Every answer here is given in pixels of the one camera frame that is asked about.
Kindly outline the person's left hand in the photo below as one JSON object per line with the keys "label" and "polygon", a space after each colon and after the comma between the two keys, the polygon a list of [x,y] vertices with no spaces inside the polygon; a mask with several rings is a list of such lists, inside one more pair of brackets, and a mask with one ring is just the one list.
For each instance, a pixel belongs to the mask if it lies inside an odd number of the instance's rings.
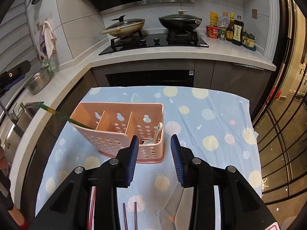
{"label": "person's left hand", "polygon": [[6,173],[8,172],[8,162],[5,158],[5,153],[2,147],[0,147],[0,169]]}

